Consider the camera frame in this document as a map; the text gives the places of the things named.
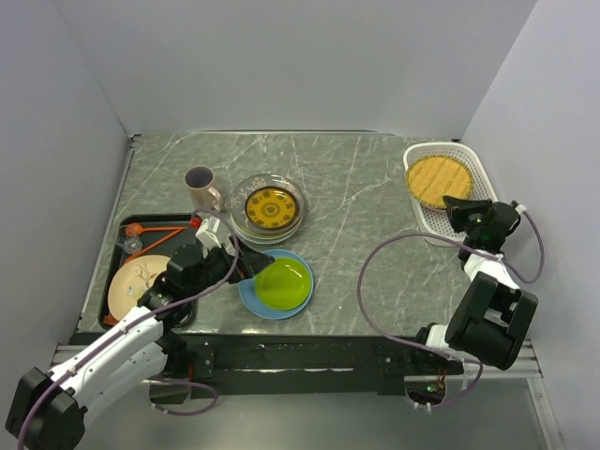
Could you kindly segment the blue plastic plate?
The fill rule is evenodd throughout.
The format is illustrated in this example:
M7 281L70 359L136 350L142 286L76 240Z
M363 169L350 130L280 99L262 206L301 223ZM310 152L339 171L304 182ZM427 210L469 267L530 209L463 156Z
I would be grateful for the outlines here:
M309 302L314 290L314 278L308 264L297 254L284 249L270 249L265 254L276 258L292 258L302 263L310 273L312 282L311 292L308 298L299 306L290 310L275 310L264 305L255 293L255 277L239 283L239 294L244 305L255 315L268 320L284 320L299 313Z

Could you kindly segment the woven bamboo plate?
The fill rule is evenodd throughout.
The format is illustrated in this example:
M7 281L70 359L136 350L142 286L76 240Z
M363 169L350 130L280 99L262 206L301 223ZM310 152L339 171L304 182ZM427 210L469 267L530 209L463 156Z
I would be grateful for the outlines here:
M416 160L406 171L410 194L422 205L444 209L444 196L468 200L474 187L470 169L453 157L429 156Z

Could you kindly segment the lime green plate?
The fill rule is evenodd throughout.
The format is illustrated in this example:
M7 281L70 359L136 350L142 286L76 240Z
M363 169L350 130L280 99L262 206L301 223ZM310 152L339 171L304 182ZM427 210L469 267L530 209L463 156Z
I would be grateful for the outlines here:
M310 273L292 258L276 260L255 277L255 293L260 301L275 310L299 307L309 296Z

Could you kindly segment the yellow patterned plate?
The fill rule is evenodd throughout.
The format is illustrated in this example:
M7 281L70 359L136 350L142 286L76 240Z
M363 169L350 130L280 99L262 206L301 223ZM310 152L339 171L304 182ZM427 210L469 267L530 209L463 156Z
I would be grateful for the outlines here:
M290 226L300 212L300 206L291 192L280 187L262 187L252 192L246 200L248 220L267 231Z

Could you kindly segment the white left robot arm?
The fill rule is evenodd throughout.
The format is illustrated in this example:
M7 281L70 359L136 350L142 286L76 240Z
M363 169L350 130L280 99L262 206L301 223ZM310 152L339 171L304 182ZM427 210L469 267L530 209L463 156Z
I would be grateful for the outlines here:
M145 379L188 374L186 343L174 332L190 305L224 283L258 275L274 258L236 238L234 252L217 244L183 245L136 307L65 363L34 367L19 380L6 421L21 449L73 449L86 423Z

